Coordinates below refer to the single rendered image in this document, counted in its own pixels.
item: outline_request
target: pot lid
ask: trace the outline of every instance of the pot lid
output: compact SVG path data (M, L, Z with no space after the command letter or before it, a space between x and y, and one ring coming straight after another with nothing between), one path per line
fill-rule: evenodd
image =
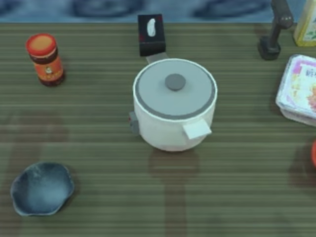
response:
M145 110L160 118L188 119L212 106L217 87L201 65L184 59L164 59L139 73L134 96Z

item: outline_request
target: brown jar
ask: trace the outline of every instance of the brown jar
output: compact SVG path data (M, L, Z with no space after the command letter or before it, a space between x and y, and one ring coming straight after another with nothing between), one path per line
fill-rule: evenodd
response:
M46 86L57 86L65 79L63 65L58 56L56 40L49 34L36 34L26 42L26 49L40 82Z

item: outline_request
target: blue background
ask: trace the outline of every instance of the blue background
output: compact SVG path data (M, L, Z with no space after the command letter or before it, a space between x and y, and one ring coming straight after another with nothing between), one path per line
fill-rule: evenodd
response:
M305 0L288 0L297 20ZM271 22L270 0L0 0L0 22Z

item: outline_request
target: wooden table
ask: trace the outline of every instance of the wooden table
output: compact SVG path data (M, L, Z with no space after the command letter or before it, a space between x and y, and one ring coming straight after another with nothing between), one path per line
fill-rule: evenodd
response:
M316 182L304 168L315 129L274 101L288 58L315 53L286 31L279 59L263 61L256 43L269 27L166 24L169 56L205 66L219 87L213 135L174 158L129 130L146 65L136 25L0 25L0 236L314 236ZM59 87L37 81L25 51L38 32L58 40L68 73ZM56 215L20 218L10 184L39 160L69 167L77 191Z

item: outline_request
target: dark blue bowl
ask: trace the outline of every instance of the dark blue bowl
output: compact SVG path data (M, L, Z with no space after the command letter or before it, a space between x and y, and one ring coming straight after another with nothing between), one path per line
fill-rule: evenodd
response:
M48 216L55 214L74 190L74 182L65 166L39 162L15 178L10 193L19 215Z

